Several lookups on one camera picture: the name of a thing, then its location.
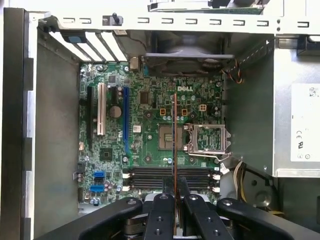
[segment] yellow wire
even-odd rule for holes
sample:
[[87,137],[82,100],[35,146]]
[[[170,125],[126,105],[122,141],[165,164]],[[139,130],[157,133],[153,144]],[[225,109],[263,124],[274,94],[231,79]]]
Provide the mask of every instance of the yellow wire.
[[240,188],[241,188],[241,190],[240,190],[240,193],[241,193],[241,197],[242,197],[243,201],[247,202],[247,199],[245,197],[245,191],[244,191],[244,179],[243,179],[244,172],[245,171],[243,170],[242,173],[241,173],[241,180],[240,180]]

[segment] white sticker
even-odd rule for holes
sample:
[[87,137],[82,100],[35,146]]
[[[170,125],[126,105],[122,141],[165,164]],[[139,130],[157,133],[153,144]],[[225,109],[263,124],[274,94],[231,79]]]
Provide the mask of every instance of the white sticker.
[[291,161],[320,162],[320,83],[296,83],[291,93]]
[[115,35],[127,35],[126,30],[113,30]]

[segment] black pcie slot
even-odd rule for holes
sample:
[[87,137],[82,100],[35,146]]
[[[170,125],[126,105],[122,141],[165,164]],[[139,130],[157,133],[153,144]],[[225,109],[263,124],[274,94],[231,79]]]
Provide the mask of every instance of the black pcie slot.
[[95,106],[95,89],[93,86],[86,88],[86,137],[89,150],[92,150],[92,141],[94,138],[94,106]]

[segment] sata port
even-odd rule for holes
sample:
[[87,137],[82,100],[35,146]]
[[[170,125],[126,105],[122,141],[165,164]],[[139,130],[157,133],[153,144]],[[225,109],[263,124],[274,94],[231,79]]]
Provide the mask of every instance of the sata port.
[[93,174],[94,178],[104,178],[106,173],[104,171],[95,171]]
[[90,191],[93,193],[101,193],[105,190],[105,187],[103,185],[91,185]]

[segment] pcie slot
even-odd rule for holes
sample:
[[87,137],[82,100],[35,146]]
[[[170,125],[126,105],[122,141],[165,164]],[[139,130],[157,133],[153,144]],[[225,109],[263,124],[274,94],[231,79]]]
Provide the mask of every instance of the pcie slot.
[[92,149],[92,140],[94,137],[94,104],[95,104],[95,89],[93,86],[86,88],[86,138],[88,141],[89,150]]
[[98,119],[97,135],[106,135],[106,104],[107,104],[107,86],[103,82],[98,84]]
[[130,89],[125,86],[123,88],[123,142],[124,151],[129,154],[129,121],[130,121]]

